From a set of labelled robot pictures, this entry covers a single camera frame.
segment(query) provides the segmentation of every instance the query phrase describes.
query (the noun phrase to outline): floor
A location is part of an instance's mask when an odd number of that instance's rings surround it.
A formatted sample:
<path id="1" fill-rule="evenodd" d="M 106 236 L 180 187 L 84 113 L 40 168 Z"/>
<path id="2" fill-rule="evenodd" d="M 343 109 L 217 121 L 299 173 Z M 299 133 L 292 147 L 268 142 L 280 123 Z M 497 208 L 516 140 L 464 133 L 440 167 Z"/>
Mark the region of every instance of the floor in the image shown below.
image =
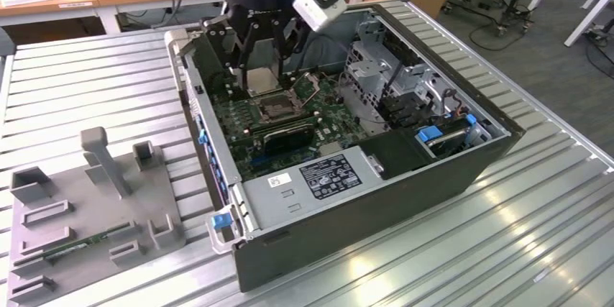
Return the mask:
<path id="1" fill-rule="evenodd" d="M 572 47 L 563 41 L 580 22 L 586 11 L 579 8 L 584 0 L 543 0 L 531 19 L 528 33 L 500 52 L 476 47 L 468 40 L 469 32 L 488 23 L 461 9 L 440 14 L 444 28 L 503 71 L 524 90 L 554 113 L 610 154 L 614 155 L 614 80 L 588 63 L 584 56 L 586 39 L 580 37 Z M 606 9 L 596 23 L 604 24 L 614 17 Z M 503 37 L 495 32 L 475 34 L 475 40 L 487 47 L 501 47 L 519 35 L 519 30 Z M 591 50 L 591 58 L 610 69 L 603 57 Z"/>

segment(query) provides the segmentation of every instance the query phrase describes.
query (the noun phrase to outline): ribbed metal surface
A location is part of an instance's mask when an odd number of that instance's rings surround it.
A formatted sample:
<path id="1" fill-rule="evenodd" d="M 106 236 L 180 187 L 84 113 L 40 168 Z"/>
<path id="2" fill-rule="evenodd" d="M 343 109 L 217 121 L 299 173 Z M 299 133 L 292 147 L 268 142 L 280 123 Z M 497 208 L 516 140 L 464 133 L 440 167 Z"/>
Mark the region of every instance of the ribbed metal surface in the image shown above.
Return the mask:
<path id="1" fill-rule="evenodd" d="M 38 161 L 52 172 L 84 164 L 74 131 L 102 125 L 113 155 L 145 137 L 164 147 L 189 237 L 178 251 L 48 306 L 612 304 L 611 158 L 419 10 L 396 0 L 381 5 L 527 133 L 460 196 L 249 293 L 239 292 L 232 257 L 216 255 L 206 239 L 210 202 L 158 49 L 161 35 L 18 48 L 6 62 L 10 94 L 0 98 L 8 102 L 1 189 L 18 165 Z M 5 267 L 6 191 L 0 203 Z M 5 277 L 5 268 L 0 272 Z"/>

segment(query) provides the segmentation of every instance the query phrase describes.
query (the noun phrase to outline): barcode sticker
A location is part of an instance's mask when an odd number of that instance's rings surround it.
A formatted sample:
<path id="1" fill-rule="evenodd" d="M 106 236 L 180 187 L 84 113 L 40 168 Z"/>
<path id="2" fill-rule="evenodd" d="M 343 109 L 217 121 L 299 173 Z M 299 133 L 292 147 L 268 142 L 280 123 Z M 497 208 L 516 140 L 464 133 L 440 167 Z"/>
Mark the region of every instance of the barcode sticker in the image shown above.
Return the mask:
<path id="1" fill-rule="evenodd" d="M 68 3 L 68 4 L 60 4 L 57 5 L 61 9 L 65 9 L 66 7 L 84 7 L 84 6 L 92 6 L 93 3 L 90 1 L 84 2 L 84 3 Z"/>
<path id="2" fill-rule="evenodd" d="M 283 173 L 280 175 L 273 176 L 272 178 L 268 178 L 268 185 L 271 187 L 277 187 L 284 185 L 285 183 L 289 183 L 292 179 L 289 178 L 289 174 Z"/>

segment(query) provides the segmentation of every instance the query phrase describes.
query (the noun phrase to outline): green circuit board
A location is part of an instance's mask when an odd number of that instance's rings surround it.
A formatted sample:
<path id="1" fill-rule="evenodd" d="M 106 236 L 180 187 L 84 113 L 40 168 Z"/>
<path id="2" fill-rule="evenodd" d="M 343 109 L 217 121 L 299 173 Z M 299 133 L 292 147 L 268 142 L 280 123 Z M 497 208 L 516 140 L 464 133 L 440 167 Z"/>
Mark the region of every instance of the green circuit board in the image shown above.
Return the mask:
<path id="1" fill-rule="evenodd" d="M 225 87 L 217 85 L 216 93 L 212 95 L 213 111 L 244 180 L 320 157 L 325 154 L 319 149 L 323 145 L 336 143 L 340 148 L 345 148 L 367 137 L 363 127 L 353 121 L 348 108 L 336 102 L 335 79 L 320 78 L 316 84 L 319 92 L 315 92 L 313 82 L 303 78 L 287 90 L 237 101 L 236 89 L 232 86 L 228 88 L 228 83 L 223 83 Z M 295 150 L 265 155 L 264 137 L 300 127 L 315 130 L 311 142 Z"/>

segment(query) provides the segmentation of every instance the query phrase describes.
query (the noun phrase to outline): blue tab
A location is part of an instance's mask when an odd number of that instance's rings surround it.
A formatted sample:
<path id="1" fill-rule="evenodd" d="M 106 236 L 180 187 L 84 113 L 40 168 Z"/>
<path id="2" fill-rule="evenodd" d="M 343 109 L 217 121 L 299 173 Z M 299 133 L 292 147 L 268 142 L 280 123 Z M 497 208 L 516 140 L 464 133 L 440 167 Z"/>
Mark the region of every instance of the blue tab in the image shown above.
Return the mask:
<path id="1" fill-rule="evenodd" d="M 467 119 L 468 123 L 471 124 L 471 126 L 475 125 L 476 122 L 477 122 L 477 119 L 475 118 L 475 116 L 472 114 L 467 114 L 465 119 Z"/>
<path id="2" fill-rule="evenodd" d="M 208 143 L 208 141 L 209 141 L 209 138 L 206 137 L 206 133 L 204 132 L 204 129 L 201 129 L 198 133 L 198 144 L 202 145 Z"/>
<path id="3" fill-rule="evenodd" d="M 213 229 L 220 230 L 221 228 L 229 226 L 232 224 L 232 216 L 231 213 L 214 215 L 210 219 L 213 223 Z"/>
<path id="4" fill-rule="evenodd" d="M 417 133 L 417 136 L 420 137 L 423 142 L 427 142 L 428 140 L 440 137 L 443 135 L 441 131 L 439 131 L 439 128 L 436 126 L 428 126 L 423 129 L 420 129 L 420 132 Z"/>

